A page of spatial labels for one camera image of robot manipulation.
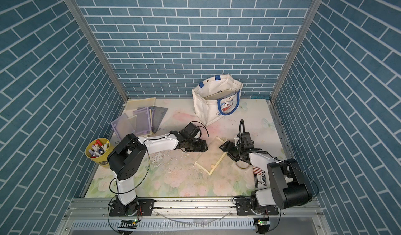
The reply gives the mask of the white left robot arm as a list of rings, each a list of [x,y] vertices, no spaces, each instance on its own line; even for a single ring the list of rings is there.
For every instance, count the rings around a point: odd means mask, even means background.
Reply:
[[[207,143],[201,139],[200,127],[189,123],[180,131],[172,130],[168,134],[157,137],[137,137],[126,135],[108,155],[107,161],[114,174],[117,189],[113,191],[116,199],[109,206],[110,216],[141,215],[141,207],[135,192],[137,185],[134,175],[139,170],[145,156],[165,150],[181,150],[183,152],[206,152]]]

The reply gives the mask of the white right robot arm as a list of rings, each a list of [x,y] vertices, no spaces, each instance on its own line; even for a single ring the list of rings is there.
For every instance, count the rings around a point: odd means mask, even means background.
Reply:
[[[306,174],[295,159],[281,160],[268,151],[254,147],[250,133],[240,133],[236,142],[226,141],[219,147],[233,161],[246,162],[254,169],[261,169],[267,177],[267,188],[255,190],[247,200],[257,215],[264,215],[270,207],[287,209],[302,206],[314,198],[306,181]]]

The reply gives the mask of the white canvas Doraemon tote bag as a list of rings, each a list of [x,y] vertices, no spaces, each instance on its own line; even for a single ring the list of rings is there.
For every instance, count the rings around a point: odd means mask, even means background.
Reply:
[[[200,82],[192,89],[194,110],[200,121],[209,126],[224,116],[235,112],[240,104],[243,83],[231,75],[215,75]],[[222,100],[205,100],[219,91],[236,90],[237,93]]]

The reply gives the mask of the purple mesh pouch upright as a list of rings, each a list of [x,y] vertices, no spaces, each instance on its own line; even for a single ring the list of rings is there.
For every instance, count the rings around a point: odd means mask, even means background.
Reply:
[[[133,111],[133,118],[135,120],[134,134],[136,136],[144,136],[152,132],[151,111],[149,107]]]

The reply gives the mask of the yellow mesh pouch by bag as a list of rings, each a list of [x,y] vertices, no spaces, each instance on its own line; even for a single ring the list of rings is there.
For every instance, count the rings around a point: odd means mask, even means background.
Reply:
[[[230,97],[232,95],[235,95],[237,93],[236,90],[225,90],[225,91],[219,91],[215,94],[206,96],[204,99],[205,100],[222,100],[227,97]]]

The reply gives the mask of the yellow cup of markers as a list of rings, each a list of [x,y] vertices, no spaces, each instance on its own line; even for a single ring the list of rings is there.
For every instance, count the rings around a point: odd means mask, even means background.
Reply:
[[[92,141],[85,150],[85,155],[102,167],[110,167],[108,155],[114,149],[114,144],[106,138],[98,138]]]

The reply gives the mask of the aluminium front rail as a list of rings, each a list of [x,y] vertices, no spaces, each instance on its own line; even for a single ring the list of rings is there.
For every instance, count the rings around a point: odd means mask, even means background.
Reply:
[[[109,205],[109,198],[74,198],[65,218],[105,219],[107,214],[118,209]],[[145,218],[201,218],[238,217],[239,209],[230,197],[159,197],[151,201],[139,198]],[[313,200],[304,206],[292,207],[281,211],[283,217],[323,217],[318,201]]]

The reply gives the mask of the aluminium corner frame post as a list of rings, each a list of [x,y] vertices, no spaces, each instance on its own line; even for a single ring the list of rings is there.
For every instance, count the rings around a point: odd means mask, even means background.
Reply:
[[[288,73],[291,69],[291,65],[293,64],[294,59],[295,59],[296,55],[298,54],[298,51],[302,45],[302,42],[309,30],[309,27],[317,13],[317,10],[318,10],[321,2],[322,2],[322,0],[312,0],[311,6],[306,13],[304,21],[300,27],[300,31],[292,45],[291,51],[287,57],[285,64],[283,65],[282,71],[281,71],[280,75],[278,76],[278,80],[277,80],[277,82],[274,86],[274,89],[272,91],[272,94],[270,96],[271,103],[275,102],[278,97],[279,91],[280,91],[282,85],[284,84],[286,76],[288,75]]]

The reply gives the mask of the left aluminium corner post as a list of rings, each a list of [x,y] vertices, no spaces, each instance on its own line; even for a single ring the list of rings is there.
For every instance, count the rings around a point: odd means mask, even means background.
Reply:
[[[124,102],[128,96],[75,0],[63,0]]]

